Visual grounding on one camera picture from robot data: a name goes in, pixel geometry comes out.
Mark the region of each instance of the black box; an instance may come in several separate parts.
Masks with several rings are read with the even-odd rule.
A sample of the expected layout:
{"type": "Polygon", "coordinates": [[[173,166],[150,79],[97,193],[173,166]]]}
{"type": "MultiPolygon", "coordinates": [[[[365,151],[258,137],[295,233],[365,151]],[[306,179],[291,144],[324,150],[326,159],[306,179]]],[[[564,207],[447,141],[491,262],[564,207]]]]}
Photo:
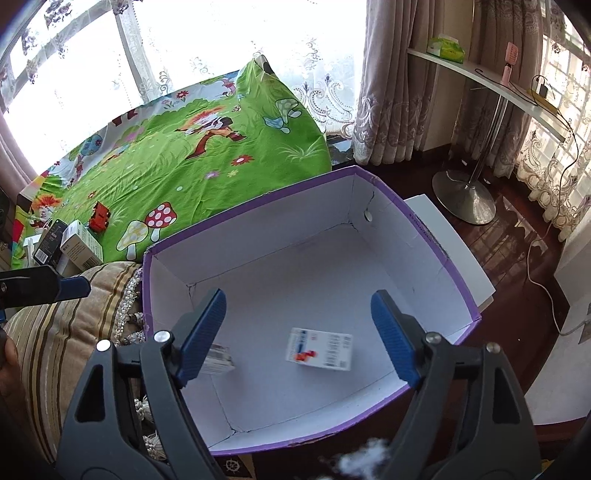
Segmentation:
{"type": "Polygon", "coordinates": [[[33,258],[39,265],[51,265],[53,268],[57,267],[57,263],[60,261],[61,257],[61,237],[67,228],[67,224],[61,220],[53,222],[33,255],[33,258]]]}

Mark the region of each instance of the white cable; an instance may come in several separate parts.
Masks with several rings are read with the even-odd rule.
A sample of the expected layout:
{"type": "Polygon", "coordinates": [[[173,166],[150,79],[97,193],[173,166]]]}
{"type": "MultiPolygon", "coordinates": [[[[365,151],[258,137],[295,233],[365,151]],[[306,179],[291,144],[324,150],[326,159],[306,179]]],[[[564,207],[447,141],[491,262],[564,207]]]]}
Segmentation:
{"type": "MultiPolygon", "coordinates": [[[[571,127],[570,123],[568,122],[568,120],[566,118],[563,117],[562,113],[560,113],[560,110],[558,110],[558,114],[562,117],[562,119],[566,122],[566,124],[569,126],[569,130],[573,136],[573,141],[575,146],[577,147],[577,156],[574,159],[573,162],[570,163],[570,165],[568,165],[567,167],[564,168],[564,170],[562,171],[561,175],[560,175],[560,180],[558,181],[558,211],[556,212],[556,218],[558,218],[558,215],[560,214],[560,193],[561,193],[561,189],[562,189],[562,179],[564,177],[564,174],[566,173],[566,171],[572,167],[575,163],[577,163],[577,161],[579,160],[579,144],[577,143],[577,137],[574,134],[574,130],[573,127],[571,127]]],[[[544,234],[544,236],[540,239],[534,238],[531,242],[530,242],[530,246],[527,249],[527,255],[525,256],[525,264],[527,266],[527,279],[533,283],[534,285],[538,285],[539,287],[541,287],[545,292],[546,295],[548,295],[548,298],[550,299],[550,306],[552,308],[552,319],[554,320],[554,324],[556,325],[556,330],[558,330],[558,335],[560,335],[561,337],[566,337],[567,335],[570,335],[571,333],[575,332],[576,330],[578,330],[580,327],[582,327],[583,325],[591,322],[591,319],[589,320],[583,320],[581,323],[579,323],[575,328],[569,330],[568,332],[561,332],[560,331],[560,327],[558,326],[558,322],[556,321],[556,315],[554,314],[554,300],[552,299],[552,295],[550,295],[550,292],[548,291],[548,289],[546,287],[544,287],[541,283],[537,283],[536,281],[533,281],[531,279],[530,276],[530,252],[531,252],[531,246],[534,244],[534,242],[538,242],[538,241],[543,241],[547,236],[548,233],[550,233],[550,228],[552,228],[552,221],[550,221],[550,224],[548,225],[548,228],[546,229],[546,233],[544,234]]]]}
{"type": "Polygon", "coordinates": [[[566,337],[567,335],[570,335],[571,333],[575,332],[576,330],[578,330],[580,327],[582,327],[583,325],[585,325],[586,323],[589,323],[589,320],[583,320],[581,323],[579,323],[575,328],[569,330],[568,332],[561,332],[560,331],[560,327],[558,326],[558,322],[556,321],[556,315],[554,314],[554,300],[552,299],[552,295],[550,295],[550,292],[548,291],[548,289],[546,287],[544,287],[541,283],[537,283],[536,281],[533,281],[530,277],[530,252],[531,252],[531,246],[534,244],[534,242],[538,242],[538,241],[542,241],[544,238],[546,238],[546,235],[548,235],[548,232],[550,232],[550,228],[552,227],[552,223],[550,222],[550,224],[548,225],[548,229],[546,230],[545,235],[540,238],[540,239],[533,239],[530,242],[530,247],[527,249],[527,256],[525,257],[525,264],[527,265],[527,279],[533,283],[534,285],[538,285],[539,287],[541,287],[545,292],[546,295],[548,295],[548,298],[550,299],[550,306],[552,308],[552,319],[554,320],[554,324],[556,325],[556,330],[558,330],[558,334],[561,337],[566,337]]]}

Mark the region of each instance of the white shelf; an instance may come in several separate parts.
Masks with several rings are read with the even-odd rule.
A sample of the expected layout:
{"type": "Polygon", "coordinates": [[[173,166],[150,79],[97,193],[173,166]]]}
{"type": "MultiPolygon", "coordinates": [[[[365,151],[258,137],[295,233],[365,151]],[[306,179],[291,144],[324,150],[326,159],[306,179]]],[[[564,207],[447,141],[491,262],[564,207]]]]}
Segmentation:
{"type": "MultiPolygon", "coordinates": [[[[412,48],[409,48],[407,52],[416,57],[432,61],[433,63],[437,63],[438,65],[453,70],[454,72],[458,72],[459,74],[464,75],[464,77],[474,80],[480,83],[481,85],[484,85],[489,90],[492,90],[493,92],[497,93],[498,95],[503,96],[511,103],[513,103],[513,105],[519,107],[529,116],[535,118],[541,125],[546,127],[548,131],[557,138],[559,143],[564,142],[565,138],[569,135],[568,129],[564,127],[561,120],[557,119],[551,113],[548,113],[542,107],[529,103],[527,100],[520,97],[520,95],[515,93],[513,90],[505,86],[499,85],[501,82],[501,76],[498,73],[495,73],[487,69],[486,67],[483,67],[482,65],[472,63],[471,61],[465,61],[464,63],[456,63],[454,61],[441,59],[429,53],[423,53],[418,50],[413,50],[412,48]],[[485,78],[481,74],[477,73],[476,69],[481,69],[484,76],[488,78],[485,78]]],[[[523,95],[529,98],[529,95],[522,91],[522,89],[519,90],[523,95]]]]}

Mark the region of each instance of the metal stand base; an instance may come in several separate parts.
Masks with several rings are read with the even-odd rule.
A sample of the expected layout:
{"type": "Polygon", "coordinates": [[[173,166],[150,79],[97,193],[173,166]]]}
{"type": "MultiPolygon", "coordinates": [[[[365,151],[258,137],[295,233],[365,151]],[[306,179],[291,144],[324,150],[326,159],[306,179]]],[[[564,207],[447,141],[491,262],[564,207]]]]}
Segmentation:
{"type": "Polygon", "coordinates": [[[472,225],[484,225],[496,214],[495,201],[486,187],[462,171],[440,171],[433,177],[433,191],[452,214],[472,225]]]}
{"type": "Polygon", "coordinates": [[[486,187],[478,181],[491,152],[507,108],[507,99],[499,95],[495,113],[486,133],[478,162],[472,175],[456,170],[440,171],[433,177],[433,191],[443,206],[460,220],[472,225],[485,225],[496,214],[495,201],[486,187]]]}

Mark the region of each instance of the metal screw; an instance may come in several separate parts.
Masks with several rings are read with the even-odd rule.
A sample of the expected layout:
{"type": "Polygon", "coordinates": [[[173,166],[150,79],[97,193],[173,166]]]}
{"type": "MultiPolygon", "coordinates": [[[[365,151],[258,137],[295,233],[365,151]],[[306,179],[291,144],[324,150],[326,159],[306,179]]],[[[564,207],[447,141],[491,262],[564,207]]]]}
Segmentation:
{"type": "Polygon", "coordinates": [[[101,340],[99,343],[96,344],[96,349],[99,352],[106,352],[109,348],[111,348],[111,342],[107,339],[101,340]]]}
{"type": "Polygon", "coordinates": [[[166,330],[160,330],[154,334],[154,340],[158,343],[166,343],[170,340],[170,332],[166,330]]]}
{"type": "Polygon", "coordinates": [[[428,334],[425,335],[425,340],[427,343],[437,345],[438,343],[441,343],[441,335],[437,332],[428,332],[428,334]]]}
{"type": "Polygon", "coordinates": [[[501,346],[498,343],[495,342],[489,342],[486,344],[486,349],[490,352],[490,353],[500,353],[501,352],[501,346]]]}

